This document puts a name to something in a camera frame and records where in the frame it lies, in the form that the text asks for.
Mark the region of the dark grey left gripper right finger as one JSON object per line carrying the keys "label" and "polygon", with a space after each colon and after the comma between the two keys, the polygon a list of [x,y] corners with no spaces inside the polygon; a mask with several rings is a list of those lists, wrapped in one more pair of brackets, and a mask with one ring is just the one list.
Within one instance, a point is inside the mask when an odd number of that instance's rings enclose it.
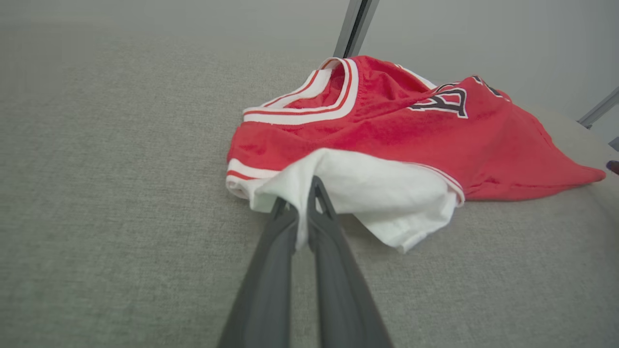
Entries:
{"label": "dark grey left gripper right finger", "polygon": [[387,328],[318,176],[308,191],[309,246],[315,257],[323,348],[391,348]]}

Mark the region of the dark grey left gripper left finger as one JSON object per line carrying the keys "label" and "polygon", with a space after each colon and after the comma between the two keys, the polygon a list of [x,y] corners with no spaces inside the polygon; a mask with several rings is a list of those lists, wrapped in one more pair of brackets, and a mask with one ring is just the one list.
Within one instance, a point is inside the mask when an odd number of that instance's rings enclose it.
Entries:
{"label": "dark grey left gripper left finger", "polygon": [[237,293],[220,348],[290,346],[292,257],[299,214],[277,198]]}

